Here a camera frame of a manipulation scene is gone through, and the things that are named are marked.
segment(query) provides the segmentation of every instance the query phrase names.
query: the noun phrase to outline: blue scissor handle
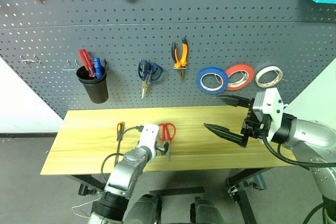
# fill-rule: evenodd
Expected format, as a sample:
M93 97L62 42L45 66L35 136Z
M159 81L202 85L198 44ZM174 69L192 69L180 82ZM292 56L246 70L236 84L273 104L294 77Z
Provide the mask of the blue scissor handle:
M149 72L149 82L156 82L159 80L163 73L163 68L155 63L150 64L150 72Z
M145 81L150 73L151 64L146 60L141 60L138 66L138 75L141 80Z

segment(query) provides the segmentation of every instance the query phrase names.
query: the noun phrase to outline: wooden table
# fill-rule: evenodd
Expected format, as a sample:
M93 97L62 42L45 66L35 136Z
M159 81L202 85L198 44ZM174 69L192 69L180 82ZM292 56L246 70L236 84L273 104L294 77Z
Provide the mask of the wooden table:
M175 124L171 160L158 156L145 171L287 166L273 157L260 140L250 138L247 147L241 148L203 126L204 122L218 124L239 133L246 113L246 108L233 106L68 111L41 174L100 173L104 158L116 150L118 122L125 122L125 128L144 123ZM134 148L139 136L137 130L126 133L120 152ZM283 152L293 158L290 152ZM113 158L104 172L112 169Z

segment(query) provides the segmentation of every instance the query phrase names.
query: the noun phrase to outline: red tape roll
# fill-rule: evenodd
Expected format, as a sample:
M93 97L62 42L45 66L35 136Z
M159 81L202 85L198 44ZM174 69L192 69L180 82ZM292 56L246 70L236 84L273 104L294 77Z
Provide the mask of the red tape roll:
M235 91L235 90L238 90L238 89L242 89L243 87L247 86L252 81L252 79L254 77L253 68L250 67L247 64L238 64L238 65L235 65L233 67L230 67L229 69L227 69L225 71L225 73L229 77L231 75L233 75L234 73L237 73L237 72L242 72L243 77L239 81L236 81L236 82L233 82L233 83L229 82L226 90Z

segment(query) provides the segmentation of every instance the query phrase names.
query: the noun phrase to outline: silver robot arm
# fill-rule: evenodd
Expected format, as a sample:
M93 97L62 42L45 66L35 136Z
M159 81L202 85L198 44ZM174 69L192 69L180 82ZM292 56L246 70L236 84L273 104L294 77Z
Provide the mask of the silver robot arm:
M307 168L322 194L328 222L336 224L336 131L317 121L299 120L284 113L284 105L276 88L257 93L255 99L233 95L220 97L229 105L249 108L241 128L242 135L219 125L204 126L219 137L242 147L246 147L249 137L261 138L277 158ZM278 152L273 150L270 141L291 150L297 161L283 157L280 146Z
M128 201L144 167L155 159L156 150L162 154L168 150L169 144L164 147L156 145L158 132L158 125L145 124L137 147L124 154L123 160L111 172L102 198L93 203L89 224L123 223Z

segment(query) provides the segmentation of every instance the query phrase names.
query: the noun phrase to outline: gray pegboard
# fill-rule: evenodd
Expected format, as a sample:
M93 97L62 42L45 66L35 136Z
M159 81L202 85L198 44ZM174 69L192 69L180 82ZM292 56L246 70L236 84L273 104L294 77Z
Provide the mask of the gray pegboard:
M284 71L277 87L292 101L334 58L335 5L310 0L1 0L0 54L61 117L69 109L220 105L195 84L205 67L250 64ZM186 37L184 83L172 69L171 42ZM77 50L108 63L109 100L93 104L74 72ZM23 65L19 55L40 65ZM164 68L140 99L140 58ZM230 92L252 98L253 82Z

